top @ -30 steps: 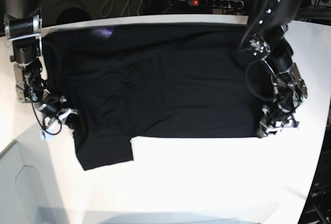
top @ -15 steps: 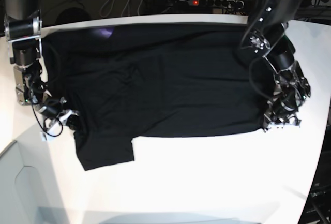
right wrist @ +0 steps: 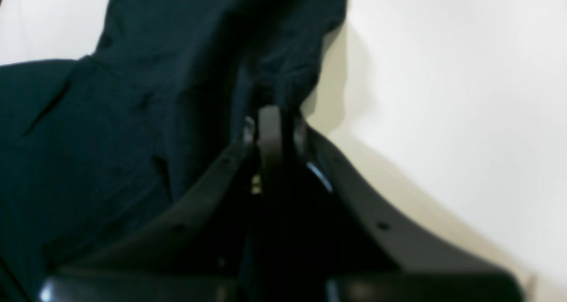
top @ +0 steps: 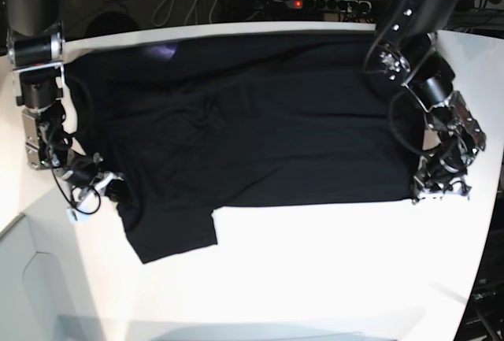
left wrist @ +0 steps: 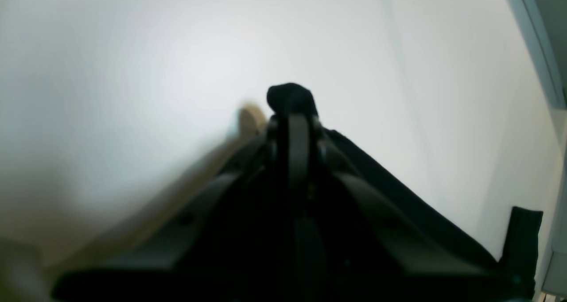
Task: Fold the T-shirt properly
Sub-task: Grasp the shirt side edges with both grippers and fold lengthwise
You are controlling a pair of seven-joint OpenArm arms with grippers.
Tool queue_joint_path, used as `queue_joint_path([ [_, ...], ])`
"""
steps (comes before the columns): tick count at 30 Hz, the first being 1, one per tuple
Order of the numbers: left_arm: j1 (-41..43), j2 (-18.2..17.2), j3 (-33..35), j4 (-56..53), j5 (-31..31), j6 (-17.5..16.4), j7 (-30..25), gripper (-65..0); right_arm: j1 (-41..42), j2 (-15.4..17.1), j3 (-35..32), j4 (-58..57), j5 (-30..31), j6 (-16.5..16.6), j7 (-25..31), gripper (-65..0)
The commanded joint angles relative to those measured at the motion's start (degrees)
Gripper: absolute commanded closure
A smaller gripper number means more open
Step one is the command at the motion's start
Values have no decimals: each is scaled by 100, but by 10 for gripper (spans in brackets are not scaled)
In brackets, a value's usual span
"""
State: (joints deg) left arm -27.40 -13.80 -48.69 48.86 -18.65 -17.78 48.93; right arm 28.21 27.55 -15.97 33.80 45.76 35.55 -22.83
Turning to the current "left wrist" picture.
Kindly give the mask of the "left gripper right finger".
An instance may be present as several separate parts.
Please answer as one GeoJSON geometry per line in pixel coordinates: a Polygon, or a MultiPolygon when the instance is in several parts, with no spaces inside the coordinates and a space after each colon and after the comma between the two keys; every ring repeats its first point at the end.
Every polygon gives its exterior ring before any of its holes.
{"type": "Polygon", "coordinates": [[[521,277],[450,252],[374,188],[318,118],[288,117],[288,197],[304,297],[523,302],[521,277]]]}

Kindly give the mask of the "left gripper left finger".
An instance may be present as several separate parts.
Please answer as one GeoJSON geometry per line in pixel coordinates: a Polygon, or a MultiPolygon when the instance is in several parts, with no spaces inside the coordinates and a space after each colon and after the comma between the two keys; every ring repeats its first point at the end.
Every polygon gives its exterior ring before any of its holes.
{"type": "Polygon", "coordinates": [[[67,272],[61,302],[282,302],[284,137],[247,142],[149,238],[67,272]]]}

